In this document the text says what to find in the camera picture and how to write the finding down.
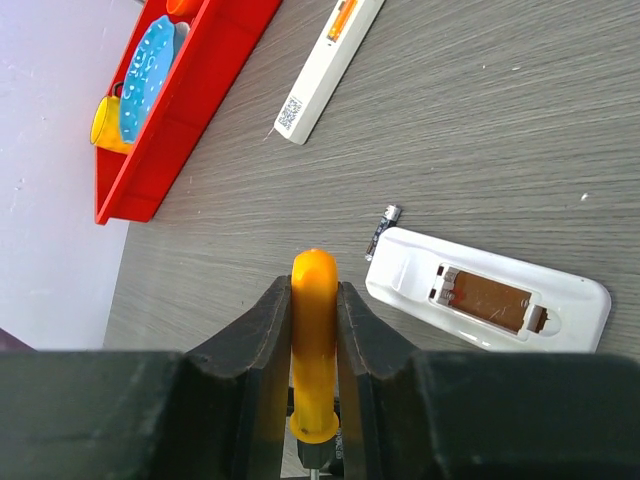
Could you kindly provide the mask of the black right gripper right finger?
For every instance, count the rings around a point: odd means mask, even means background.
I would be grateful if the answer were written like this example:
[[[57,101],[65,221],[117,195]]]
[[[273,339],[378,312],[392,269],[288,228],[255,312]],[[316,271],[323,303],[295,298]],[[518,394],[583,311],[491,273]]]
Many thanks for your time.
[[[638,477],[636,361],[423,350],[349,283],[337,324],[346,478]]]

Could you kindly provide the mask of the black AAA battery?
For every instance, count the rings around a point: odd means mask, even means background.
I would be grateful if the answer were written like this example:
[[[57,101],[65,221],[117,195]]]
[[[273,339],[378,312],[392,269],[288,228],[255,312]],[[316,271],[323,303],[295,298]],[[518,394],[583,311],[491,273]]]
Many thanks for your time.
[[[365,259],[367,261],[372,260],[382,233],[397,224],[401,213],[402,208],[396,204],[390,204],[385,208],[385,211],[380,221],[378,222],[376,230],[374,231],[369,245],[365,251]]]

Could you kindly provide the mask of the white remote with orange batteries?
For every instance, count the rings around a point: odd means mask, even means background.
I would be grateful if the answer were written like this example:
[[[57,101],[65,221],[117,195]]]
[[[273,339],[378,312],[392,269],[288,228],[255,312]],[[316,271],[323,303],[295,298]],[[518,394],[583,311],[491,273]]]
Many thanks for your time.
[[[384,0],[338,1],[274,121],[286,140],[308,140]]]

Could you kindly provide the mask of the orange handled screwdriver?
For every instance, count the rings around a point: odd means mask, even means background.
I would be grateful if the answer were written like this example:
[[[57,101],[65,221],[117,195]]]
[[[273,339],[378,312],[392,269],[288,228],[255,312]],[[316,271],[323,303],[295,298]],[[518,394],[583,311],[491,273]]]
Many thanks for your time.
[[[334,412],[338,271],[332,255],[311,249],[296,256],[291,274],[293,412],[290,429],[309,477],[335,450]]]

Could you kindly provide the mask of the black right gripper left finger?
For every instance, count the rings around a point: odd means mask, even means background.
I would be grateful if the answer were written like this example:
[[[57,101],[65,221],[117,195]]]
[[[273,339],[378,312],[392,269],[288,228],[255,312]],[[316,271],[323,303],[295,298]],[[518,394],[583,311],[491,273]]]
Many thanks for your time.
[[[186,353],[5,352],[5,479],[276,479],[290,281]]]

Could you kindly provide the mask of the white remote control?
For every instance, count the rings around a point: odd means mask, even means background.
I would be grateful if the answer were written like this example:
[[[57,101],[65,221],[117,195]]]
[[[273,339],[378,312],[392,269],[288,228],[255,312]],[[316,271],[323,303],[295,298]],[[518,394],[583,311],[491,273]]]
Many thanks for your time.
[[[600,283],[399,227],[378,239],[375,299],[496,352],[593,353],[611,297]]]

